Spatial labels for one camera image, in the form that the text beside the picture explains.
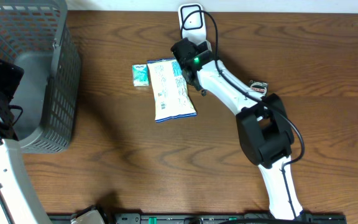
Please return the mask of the large white snack bag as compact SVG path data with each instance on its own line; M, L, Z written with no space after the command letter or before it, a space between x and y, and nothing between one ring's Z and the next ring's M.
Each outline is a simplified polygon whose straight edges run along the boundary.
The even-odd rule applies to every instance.
M155 100L155 122L197 115L182 69L174 58L149 60L147 66Z

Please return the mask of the teal kleenex tissue pack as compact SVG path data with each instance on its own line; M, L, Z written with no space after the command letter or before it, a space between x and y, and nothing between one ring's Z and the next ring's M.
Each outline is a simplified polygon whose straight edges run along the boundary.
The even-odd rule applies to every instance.
M132 76L134 86L149 86L149 73L146 64L133 65Z

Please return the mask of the dark green round-label packet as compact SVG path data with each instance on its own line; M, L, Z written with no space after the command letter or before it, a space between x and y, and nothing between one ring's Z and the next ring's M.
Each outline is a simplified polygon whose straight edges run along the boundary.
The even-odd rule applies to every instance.
M262 95L266 96L267 93L268 93L269 84L267 82L250 80L249 81L249 87L252 90L254 90L256 92L259 92Z

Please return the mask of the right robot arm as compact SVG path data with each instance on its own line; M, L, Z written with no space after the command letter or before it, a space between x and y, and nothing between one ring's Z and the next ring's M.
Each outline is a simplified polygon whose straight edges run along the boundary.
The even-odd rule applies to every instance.
M291 145L300 132L288 119L280 97L264 96L242 83L212 52L207 40L195 44L184 38L171 51L186 82L198 91L212 93L235 115L240 147L262 174L273 217L298 218L303 208L290 166L296 161Z

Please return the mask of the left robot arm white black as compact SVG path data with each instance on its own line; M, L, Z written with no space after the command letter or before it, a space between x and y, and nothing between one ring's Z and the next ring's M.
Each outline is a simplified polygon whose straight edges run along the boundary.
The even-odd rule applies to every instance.
M22 68L0 59L0 223L50 223L27 175L10 102Z

